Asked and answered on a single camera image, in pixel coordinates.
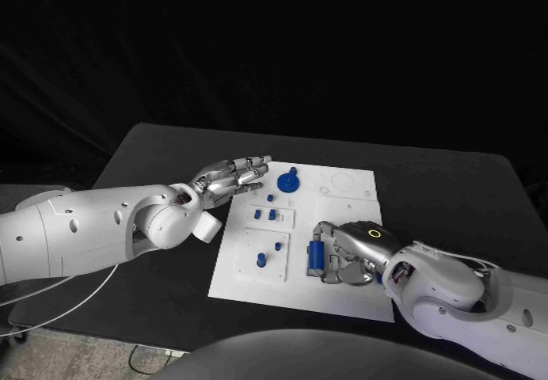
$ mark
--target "small blue piece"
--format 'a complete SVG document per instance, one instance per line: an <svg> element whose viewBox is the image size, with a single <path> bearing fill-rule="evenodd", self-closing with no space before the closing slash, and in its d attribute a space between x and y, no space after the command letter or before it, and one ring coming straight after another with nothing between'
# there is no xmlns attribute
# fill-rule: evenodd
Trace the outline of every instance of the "small blue piece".
<svg viewBox="0 0 548 380"><path fill-rule="evenodd" d="M260 253L257 256L257 266L260 268L265 267L265 254L264 253Z"/></svg>
<svg viewBox="0 0 548 380"><path fill-rule="evenodd" d="M323 241L313 240L309 244L309 269L325 271Z"/></svg>
<svg viewBox="0 0 548 380"><path fill-rule="evenodd" d="M277 188L283 192L294 192L299 189L297 169L293 167L289 173L277 178Z"/></svg>

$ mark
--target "white board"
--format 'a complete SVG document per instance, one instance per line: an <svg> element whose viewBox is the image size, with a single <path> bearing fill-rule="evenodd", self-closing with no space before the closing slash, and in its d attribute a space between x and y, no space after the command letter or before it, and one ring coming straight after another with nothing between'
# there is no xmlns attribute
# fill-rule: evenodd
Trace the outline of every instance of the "white board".
<svg viewBox="0 0 548 380"><path fill-rule="evenodd" d="M270 172L260 179L264 188L232 198L209 296L394 322L392 303L382 285L326 285L306 275L307 246L319 221L339 225L372 220L381 224L374 172L276 161L268 166ZM284 193L277 188L277 178L291 167L297 168L300 186L296 192ZM274 195L271 202L267 201L270 194ZM255 219L258 208L261 217ZM277 210L274 221L268 220L270 209ZM252 230L265 233L252 232L250 237L245 232ZM278 252L271 251L271 259L280 259L277 261L268 261L265 253L267 265L258 268L257 254L271 249L271 243L284 235L287 251L278 256L273 256ZM332 240L326 235L322 240L329 263L329 255L335 254Z"/></svg>

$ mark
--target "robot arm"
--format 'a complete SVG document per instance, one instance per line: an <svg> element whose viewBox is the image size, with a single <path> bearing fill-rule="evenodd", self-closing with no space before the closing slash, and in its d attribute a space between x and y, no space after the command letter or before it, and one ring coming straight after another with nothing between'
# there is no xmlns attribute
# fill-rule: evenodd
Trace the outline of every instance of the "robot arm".
<svg viewBox="0 0 548 380"><path fill-rule="evenodd" d="M205 211L261 188L270 156L221 161L189 184L107 188L62 195L0 215L0 285L74 276L179 245L211 242L221 222Z"/></svg>
<svg viewBox="0 0 548 380"><path fill-rule="evenodd" d="M548 378L547 279L470 268L459 255L418 241L404 246L374 222L320 224L316 229L336 238L338 254L351 261L320 277L325 283L366 285L378 271L385 293L424 335L462 344L531 378Z"/></svg>

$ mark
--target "black table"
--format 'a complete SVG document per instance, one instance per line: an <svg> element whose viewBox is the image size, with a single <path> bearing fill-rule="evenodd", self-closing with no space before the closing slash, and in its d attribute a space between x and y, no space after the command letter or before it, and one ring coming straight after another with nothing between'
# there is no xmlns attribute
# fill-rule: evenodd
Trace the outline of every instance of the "black table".
<svg viewBox="0 0 548 380"><path fill-rule="evenodd" d="M402 240L548 278L545 228L509 161L492 154L140 124L95 188L186 182L212 162L264 154L283 162L374 170L384 224ZM211 211L221 221L228 209ZM222 231L209 245L190 236L175 249L120 265L101 292L49 328L185 351L265 329L330 329L411 344L512 376L452 342L421 336L398 313L389 324L208 298L221 240ZM108 272L82 275L19 302L12 322L38 325L59 315Z"/></svg>

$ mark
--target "gray floor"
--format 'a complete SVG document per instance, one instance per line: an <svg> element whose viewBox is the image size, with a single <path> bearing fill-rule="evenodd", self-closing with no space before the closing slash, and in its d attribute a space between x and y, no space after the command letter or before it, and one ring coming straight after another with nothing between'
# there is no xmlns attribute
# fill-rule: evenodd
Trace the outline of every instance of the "gray floor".
<svg viewBox="0 0 548 380"><path fill-rule="evenodd" d="M48 329L28 332L26 342L0 357L0 380L137 380L149 376L128 368L133 344L77 336ZM140 346L133 365L144 372L162 369L166 350Z"/></svg>

